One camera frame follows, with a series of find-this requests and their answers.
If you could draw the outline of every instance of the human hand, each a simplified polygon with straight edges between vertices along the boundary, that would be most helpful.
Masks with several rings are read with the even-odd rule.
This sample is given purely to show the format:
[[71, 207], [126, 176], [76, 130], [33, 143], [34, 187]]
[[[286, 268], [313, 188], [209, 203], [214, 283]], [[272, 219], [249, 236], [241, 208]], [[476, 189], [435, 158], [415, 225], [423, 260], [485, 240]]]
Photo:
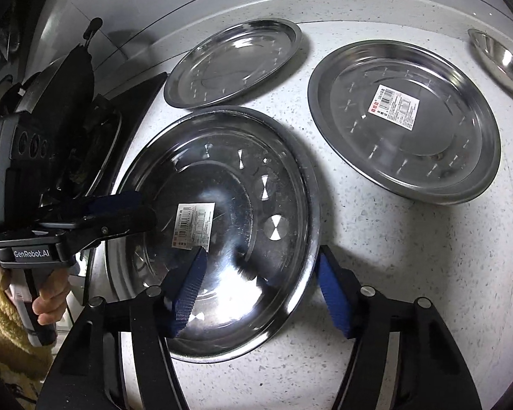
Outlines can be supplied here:
[[[0, 267], [0, 287], [9, 292], [11, 274], [9, 270]], [[67, 295], [70, 292], [68, 283], [68, 268], [54, 270], [41, 286], [39, 294], [32, 303], [32, 310], [38, 316], [40, 325], [59, 322], [67, 309]]]

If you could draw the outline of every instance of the fluffy yellow sweater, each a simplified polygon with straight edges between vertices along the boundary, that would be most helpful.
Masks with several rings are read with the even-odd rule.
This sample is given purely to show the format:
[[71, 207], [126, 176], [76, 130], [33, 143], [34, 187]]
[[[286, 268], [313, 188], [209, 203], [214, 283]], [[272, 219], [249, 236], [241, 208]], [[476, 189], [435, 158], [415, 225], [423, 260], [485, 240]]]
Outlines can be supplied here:
[[34, 408], [51, 362], [51, 347], [30, 344], [15, 306], [0, 286], [0, 378], [23, 408]]

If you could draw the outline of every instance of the metal plate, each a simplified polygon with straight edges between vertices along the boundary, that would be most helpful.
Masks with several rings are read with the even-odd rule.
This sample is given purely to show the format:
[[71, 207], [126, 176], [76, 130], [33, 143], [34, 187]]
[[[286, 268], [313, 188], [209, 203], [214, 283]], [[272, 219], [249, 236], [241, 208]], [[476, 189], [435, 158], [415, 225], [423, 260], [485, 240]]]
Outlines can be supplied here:
[[499, 84], [513, 92], [513, 54], [484, 32], [469, 29], [467, 33], [480, 63]]
[[299, 303], [319, 244], [312, 165], [291, 134], [260, 112], [208, 108], [175, 122], [134, 160], [119, 191], [136, 189], [157, 214], [155, 231], [107, 242], [120, 299], [159, 284], [186, 263], [172, 248], [179, 203], [215, 203], [208, 268], [192, 319], [171, 355], [225, 361], [269, 339]]
[[[368, 112], [381, 84], [420, 101], [411, 131]], [[466, 202], [498, 171], [499, 132], [485, 98], [459, 69], [420, 47], [369, 40], [337, 49], [315, 68], [308, 102], [349, 165], [404, 197]]]
[[237, 24], [201, 42], [173, 69], [163, 89], [175, 108], [201, 108], [249, 90], [282, 67], [302, 34], [288, 20]]

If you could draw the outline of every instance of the device handle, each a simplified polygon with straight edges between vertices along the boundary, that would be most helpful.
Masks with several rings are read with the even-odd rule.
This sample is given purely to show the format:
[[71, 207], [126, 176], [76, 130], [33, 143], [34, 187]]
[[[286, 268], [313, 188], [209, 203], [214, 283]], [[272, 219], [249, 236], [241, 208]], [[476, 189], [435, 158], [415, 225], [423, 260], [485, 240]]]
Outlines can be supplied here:
[[33, 346], [51, 345], [57, 339], [55, 324], [40, 325], [32, 309], [32, 302], [38, 297], [40, 287], [52, 271], [46, 268], [11, 271], [10, 292], [13, 303]]

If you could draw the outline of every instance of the yellow sleeve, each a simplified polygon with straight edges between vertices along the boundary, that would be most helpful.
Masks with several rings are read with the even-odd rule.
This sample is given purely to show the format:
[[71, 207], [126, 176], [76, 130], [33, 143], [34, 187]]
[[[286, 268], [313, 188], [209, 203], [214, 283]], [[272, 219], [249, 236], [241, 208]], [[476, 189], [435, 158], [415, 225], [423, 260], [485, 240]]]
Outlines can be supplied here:
[[37, 382], [45, 378], [51, 362], [51, 346], [30, 344], [17, 309], [0, 288], [0, 365]]

